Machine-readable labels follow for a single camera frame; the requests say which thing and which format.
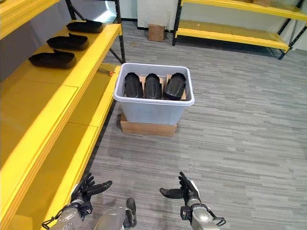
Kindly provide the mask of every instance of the plastic storage bin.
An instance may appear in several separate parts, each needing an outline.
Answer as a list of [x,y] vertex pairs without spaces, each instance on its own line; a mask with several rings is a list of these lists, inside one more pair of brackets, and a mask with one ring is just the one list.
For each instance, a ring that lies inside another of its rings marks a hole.
[[[186,101],[153,100],[125,97],[125,77],[129,72],[137,75],[155,73],[160,78],[167,74],[182,73],[186,77]],[[176,125],[183,110],[194,104],[194,94],[190,71],[182,66],[161,66],[137,63],[125,63],[121,66],[114,91],[114,99],[121,105],[129,122]]]

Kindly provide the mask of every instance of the black object in bin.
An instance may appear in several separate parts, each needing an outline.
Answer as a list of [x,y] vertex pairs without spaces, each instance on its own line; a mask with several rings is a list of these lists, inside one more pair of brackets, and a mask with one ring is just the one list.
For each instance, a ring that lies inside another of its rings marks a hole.
[[83,22],[69,23],[67,28],[70,31],[98,34],[103,30],[103,25],[101,22],[86,19],[86,21]]
[[70,69],[77,60],[73,53],[54,49],[54,53],[39,53],[32,55],[29,61],[35,66]]
[[144,98],[142,83],[135,73],[128,73],[125,77],[126,96],[133,98]]
[[144,97],[146,99],[162,99],[162,85],[154,73],[148,74],[145,80]]
[[71,33],[69,33],[69,37],[57,36],[50,38],[47,43],[51,48],[55,49],[84,50],[88,47],[88,39],[86,36]]
[[179,101],[186,87],[186,78],[182,73],[175,73],[168,80],[165,98],[173,101]]

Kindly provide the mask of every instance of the yellow shelf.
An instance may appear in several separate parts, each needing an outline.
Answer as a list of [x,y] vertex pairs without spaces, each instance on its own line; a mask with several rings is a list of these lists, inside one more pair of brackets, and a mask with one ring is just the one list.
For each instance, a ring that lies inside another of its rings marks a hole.
[[177,35],[272,47],[285,52],[289,50],[289,46],[276,33],[230,25],[181,20]]
[[[106,66],[102,64],[101,68],[106,69]],[[82,176],[112,104],[120,66],[113,70],[112,77],[99,71],[95,74],[20,204],[10,230],[21,217],[28,222],[32,220],[33,227],[27,230],[39,229],[44,220],[54,216],[69,202],[71,191]]]
[[59,0],[5,0],[0,3],[0,39]]
[[[48,69],[24,62],[3,83],[1,94],[1,227],[6,229],[77,103],[117,35],[120,24],[107,25],[76,51],[71,69]],[[66,27],[57,35],[68,35]],[[47,45],[39,52],[52,52]]]
[[196,3],[196,4],[204,4],[204,5],[211,5],[218,7],[233,8],[244,11],[265,13],[285,18],[307,21],[307,14],[303,13],[300,9],[298,9],[295,6],[264,7],[264,6],[259,6],[257,4],[236,1],[236,0],[182,0],[181,4],[183,3]]

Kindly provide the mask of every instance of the black metal shelf post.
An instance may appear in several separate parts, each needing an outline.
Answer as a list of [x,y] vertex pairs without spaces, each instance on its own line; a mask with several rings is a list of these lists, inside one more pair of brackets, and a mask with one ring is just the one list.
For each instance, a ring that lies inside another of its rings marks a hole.
[[[67,8],[69,11],[69,14],[71,15],[72,20],[76,20],[76,14],[81,18],[81,20],[85,21],[85,18],[80,14],[80,12],[72,5],[71,0],[65,0],[67,4]],[[121,58],[114,52],[113,49],[110,48],[110,52],[116,57],[116,59],[121,63],[124,64],[126,62],[125,57],[125,48],[124,48],[124,38],[123,38],[123,28],[121,24],[121,16],[120,16],[120,8],[119,8],[119,0],[102,0],[102,1],[114,1],[115,2],[115,8],[116,8],[116,21],[118,24],[120,24],[121,27],[121,33],[119,35],[119,43],[120,43],[120,52],[121,52]]]
[[[296,7],[301,9],[302,6],[303,6],[303,3],[304,3],[305,0],[300,0]],[[282,27],[280,28],[280,30],[278,31],[278,34],[281,35],[281,33],[284,31],[284,29],[287,27],[287,25],[289,24],[289,22],[291,21],[291,18],[287,18],[287,20],[284,22],[284,24],[282,25]],[[290,41],[290,44],[289,44],[289,50],[291,50],[294,46],[294,44],[298,41],[298,39],[303,35],[303,33],[305,32],[305,30],[307,29],[307,26],[305,25],[303,27],[303,29],[298,33],[298,35],[295,37],[295,39],[293,39],[293,41]],[[281,50],[281,55],[279,56],[278,60],[281,60],[283,59],[283,57],[289,52],[289,50],[287,52],[283,52]]]
[[181,9],[182,9],[181,0],[178,0],[177,12],[176,12],[176,17],[175,17],[175,25],[174,25],[174,31],[173,31],[173,43],[172,43],[172,46],[175,46],[176,40],[177,40],[176,32],[177,32],[178,27],[179,27]]

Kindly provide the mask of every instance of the gray carpet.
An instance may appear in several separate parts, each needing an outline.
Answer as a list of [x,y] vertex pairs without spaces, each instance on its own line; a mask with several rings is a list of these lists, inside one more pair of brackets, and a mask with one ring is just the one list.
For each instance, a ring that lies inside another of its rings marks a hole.
[[[178,172],[193,179],[201,199],[227,224],[225,230],[307,229],[307,52],[171,34],[163,43],[124,22],[127,62],[180,65],[190,69],[195,104],[185,110],[173,138],[124,135],[117,103],[87,170],[96,181],[112,180],[92,198],[99,217],[137,202],[136,230],[186,230],[183,200],[168,200],[160,187],[176,188]],[[119,52],[118,42],[113,49]],[[116,61],[108,55],[106,61]]]

